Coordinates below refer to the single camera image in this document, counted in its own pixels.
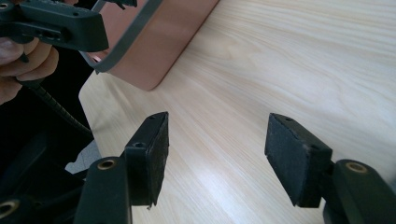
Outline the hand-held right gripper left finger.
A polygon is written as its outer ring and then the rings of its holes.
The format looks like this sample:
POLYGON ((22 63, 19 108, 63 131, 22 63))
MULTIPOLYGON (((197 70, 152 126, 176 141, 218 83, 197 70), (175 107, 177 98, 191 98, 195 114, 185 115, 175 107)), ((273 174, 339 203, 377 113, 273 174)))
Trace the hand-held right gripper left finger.
POLYGON ((168 117, 167 112, 148 116, 124 148, 133 206, 158 202, 169 154, 168 117))

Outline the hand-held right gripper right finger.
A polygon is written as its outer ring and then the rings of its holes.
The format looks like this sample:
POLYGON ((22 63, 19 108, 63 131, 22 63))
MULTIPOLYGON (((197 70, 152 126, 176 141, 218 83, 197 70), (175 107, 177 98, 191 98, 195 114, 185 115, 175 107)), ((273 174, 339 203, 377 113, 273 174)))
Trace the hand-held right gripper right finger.
POLYGON ((264 154, 294 206, 319 206, 321 174, 332 158, 326 144, 296 120, 271 113, 264 154))

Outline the pink basin with grey rim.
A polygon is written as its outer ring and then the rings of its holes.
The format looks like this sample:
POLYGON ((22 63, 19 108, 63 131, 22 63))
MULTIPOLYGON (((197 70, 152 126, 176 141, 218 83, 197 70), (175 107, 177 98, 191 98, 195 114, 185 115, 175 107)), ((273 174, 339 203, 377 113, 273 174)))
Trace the pink basin with grey rim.
POLYGON ((108 48, 84 52, 98 73, 108 73, 138 89, 156 88, 191 42, 219 0, 137 0, 119 7, 99 0, 108 48))

